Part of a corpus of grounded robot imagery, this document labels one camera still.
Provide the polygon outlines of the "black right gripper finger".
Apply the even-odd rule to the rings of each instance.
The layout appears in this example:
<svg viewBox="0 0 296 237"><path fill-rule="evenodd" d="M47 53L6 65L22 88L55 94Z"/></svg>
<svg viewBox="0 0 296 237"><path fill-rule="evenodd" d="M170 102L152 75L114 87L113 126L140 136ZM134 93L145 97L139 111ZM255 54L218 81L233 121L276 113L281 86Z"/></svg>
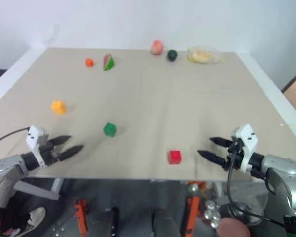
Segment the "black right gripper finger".
<svg viewBox="0 0 296 237"><path fill-rule="evenodd" d="M197 152L206 160L220 166L223 170L228 170L228 162L224 158L206 150L198 150Z"/></svg>
<svg viewBox="0 0 296 237"><path fill-rule="evenodd" d="M225 148L230 147L233 143L231 140L221 138L221 137L211 137L209 140L215 143L216 145L219 145Z"/></svg>

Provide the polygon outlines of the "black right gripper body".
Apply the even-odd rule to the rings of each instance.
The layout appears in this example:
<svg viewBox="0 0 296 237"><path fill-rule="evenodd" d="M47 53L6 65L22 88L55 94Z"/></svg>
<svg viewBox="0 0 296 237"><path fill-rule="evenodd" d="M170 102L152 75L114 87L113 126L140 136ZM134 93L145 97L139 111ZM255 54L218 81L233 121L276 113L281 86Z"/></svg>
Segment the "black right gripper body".
<svg viewBox="0 0 296 237"><path fill-rule="evenodd" d="M231 160L234 160L234 165L232 166L234 169L238 170L241 166L241 162L243 160L244 144L240 138L232 138L232 143L228 148L228 156L227 156L227 168L226 171L231 167Z"/></svg>

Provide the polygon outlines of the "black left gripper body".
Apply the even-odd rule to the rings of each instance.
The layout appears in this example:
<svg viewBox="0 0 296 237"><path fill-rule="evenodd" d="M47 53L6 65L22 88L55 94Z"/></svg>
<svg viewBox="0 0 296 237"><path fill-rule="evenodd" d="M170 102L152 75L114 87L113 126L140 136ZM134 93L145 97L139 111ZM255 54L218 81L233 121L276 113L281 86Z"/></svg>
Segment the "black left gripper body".
<svg viewBox="0 0 296 237"><path fill-rule="evenodd" d="M40 154L46 166L58 162L58 153L54 151L58 145L60 145L60 138L50 139L45 145L40 146Z"/></svg>

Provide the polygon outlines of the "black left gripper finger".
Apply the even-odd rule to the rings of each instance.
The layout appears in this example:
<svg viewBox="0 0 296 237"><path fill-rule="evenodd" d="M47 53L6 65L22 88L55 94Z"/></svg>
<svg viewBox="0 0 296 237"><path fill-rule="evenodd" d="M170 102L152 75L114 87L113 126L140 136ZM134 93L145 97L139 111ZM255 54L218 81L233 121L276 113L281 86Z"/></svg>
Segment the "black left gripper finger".
<svg viewBox="0 0 296 237"><path fill-rule="evenodd" d="M71 138L71 136L69 135L61 135L61 136L57 136L55 138L52 138L49 140L49 143L52 146L59 146L64 144L66 141L68 141Z"/></svg>
<svg viewBox="0 0 296 237"><path fill-rule="evenodd" d="M59 161L64 161L75 156L83 149L83 147L84 147L83 145L77 145L77 146L68 148L67 150L59 154Z"/></svg>

